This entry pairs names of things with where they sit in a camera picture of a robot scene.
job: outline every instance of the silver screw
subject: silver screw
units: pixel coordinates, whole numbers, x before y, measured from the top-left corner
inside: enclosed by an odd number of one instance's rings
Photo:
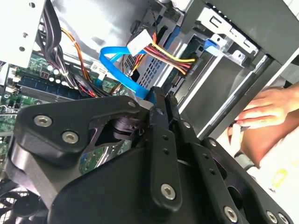
[[[129,101],[128,104],[132,107],[136,107],[136,104],[134,104],[132,101]]]
[[[223,210],[224,210],[224,213],[225,213],[226,217],[232,223],[237,223],[238,222],[238,216],[232,208],[230,208],[228,206],[225,206]]]
[[[273,222],[273,223],[278,223],[277,221],[277,218],[272,214],[272,212],[270,211],[267,211],[267,215],[268,215],[268,218]]]
[[[67,131],[62,134],[62,139],[66,143],[75,144],[79,141],[79,136],[74,132]]]
[[[173,187],[167,183],[162,184],[161,193],[168,200],[174,200],[176,197],[176,192],[174,191]]]
[[[186,122],[186,121],[184,121],[184,125],[185,125],[187,128],[190,128],[190,127],[191,127],[190,124],[189,124],[188,122]]]
[[[52,119],[46,115],[37,115],[33,121],[37,126],[40,127],[49,127],[53,123]]]
[[[283,214],[279,213],[278,215],[279,215],[280,219],[281,219],[285,224],[289,224],[289,221],[286,219],[286,217],[285,217]]]
[[[216,145],[216,142],[214,141],[214,140],[212,140],[212,139],[209,139],[209,142],[211,143],[211,145],[212,146],[214,146],[214,147],[216,147],[217,145]]]
[[[156,108],[156,111],[157,111],[159,114],[161,114],[161,115],[164,114],[164,112],[163,112],[160,108]]]

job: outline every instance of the orange wire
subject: orange wire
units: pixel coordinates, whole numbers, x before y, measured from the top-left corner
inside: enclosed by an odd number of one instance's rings
[[[80,60],[80,63],[81,63],[81,70],[82,70],[82,73],[83,73],[83,77],[86,78],[88,81],[91,81],[90,77],[88,75],[88,72],[87,72],[87,70],[86,70],[86,68],[84,66],[83,58],[82,58],[82,54],[81,54],[81,50],[80,50],[80,47],[79,47],[78,43],[76,43],[75,38],[69,32],[67,32],[65,29],[61,28],[61,31],[65,35],[67,35],[72,42],[74,42],[74,45],[75,45],[75,48],[77,50],[78,57],[79,57],[79,60]]]
[[[157,35],[156,33],[153,34],[153,41],[156,43],[157,42]],[[138,55],[138,57],[136,58],[136,62],[137,64],[135,64],[134,68],[133,68],[133,71],[135,71],[138,66],[140,65],[142,59],[143,59],[144,55]]]
[[[160,61],[162,61],[162,62],[164,62],[164,63],[166,63],[166,64],[169,64],[169,65],[171,65],[171,66],[174,67],[174,68],[176,68],[176,69],[179,70],[183,75],[186,75],[186,72],[185,72],[183,69],[181,69],[180,67],[178,67],[176,64],[174,64],[174,63],[172,63],[172,62],[169,62],[169,61],[166,61],[165,59],[163,59],[163,58],[161,58],[161,57],[159,57],[159,56],[154,55],[152,52],[150,52],[150,51],[147,50],[147,49],[144,49],[144,51],[145,51],[147,54],[149,54],[150,56],[152,56],[152,57],[154,57],[154,58],[156,58],[156,59],[158,59],[158,60],[160,60]]]

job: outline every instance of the wire bundle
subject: wire bundle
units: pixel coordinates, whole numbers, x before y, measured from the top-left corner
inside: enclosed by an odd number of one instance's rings
[[[65,77],[68,86],[78,88],[76,82],[66,69],[63,51],[59,45],[61,41],[60,24],[50,0],[46,0],[42,17],[43,23],[41,24],[44,26],[45,32],[37,32],[36,43],[41,48],[46,60]]]
[[[95,86],[92,83],[92,80],[90,79],[90,76],[88,74],[87,69],[84,66],[84,62],[83,62],[83,57],[82,57],[82,53],[81,53],[81,49],[78,45],[78,43],[76,42],[75,38],[65,29],[61,28],[61,31],[72,41],[72,43],[75,45],[75,48],[77,50],[78,53],[78,58],[80,60],[80,64],[81,64],[81,70],[82,70],[82,75],[73,75],[74,79],[76,80],[77,84],[78,84],[78,90],[81,92],[81,94],[83,95],[83,93],[97,98],[97,97],[108,97],[110,96],[110,94],[108,94],[107,92],[103,91],[102,89],[98,88],[97,86]]]
[[[176,58],[173,55],[171,55],[170,53],[168,53],[166,50],[164,50],[163,48],[161,48],[160,46],[158,46],[156,44],[157,42],[157,38],[156,38],[156,34],[153,35],[153,42],[151,43],[151,45],[147,46],[144,51],[158,59],[159,61],[162,61],[164,63],[167,63],[169,65],[171,65],[172,67],[176,68],[177,70],[179,70],[184,76],[186,75],[188,69],[191,68],[191,63],[195,62],[195,59],[180,59],[180,58]],[[138,66],[140,65],[142,59],[143,59],[144,55],[139,55],[136,58],[134,67],[132,69],[132,71],[134,72]]]

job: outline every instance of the fan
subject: fan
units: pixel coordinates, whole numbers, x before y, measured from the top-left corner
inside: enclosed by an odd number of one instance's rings
[[[0,196],[0,217],[10,211],[9,219],[3,224],[43,224],[46,223],[48,210],[39,196],[32,192],[21,196],[10,191]]]

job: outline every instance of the motherboard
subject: motherboard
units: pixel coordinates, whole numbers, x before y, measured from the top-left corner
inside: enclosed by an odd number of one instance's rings
[[[70,73],[82,75],[80,67],[76,64],[67,63],[67,66]],[[117,81],[108,77],[99,80],[98,73],[92,71],[89,71],[89,75],[92,82],[105,92],[110,92],[118,84]],[[124,95],[126,91],[126,88],[122,88],[116,94]],[[38,54],[32,54],[27,68],[10,64],[0,101],[0,172],[4,168],[15,119],[20,109],[32,105],[85,98],[90,98],[90,96],[82,96],[78,90],[70,89],[60,72]],[[129,141],[125,141],[115,150],[117,153],[124,152],[129,145]],[[97,167],[103,155],[104,148],[82,155],[81,173],[87,173]]]

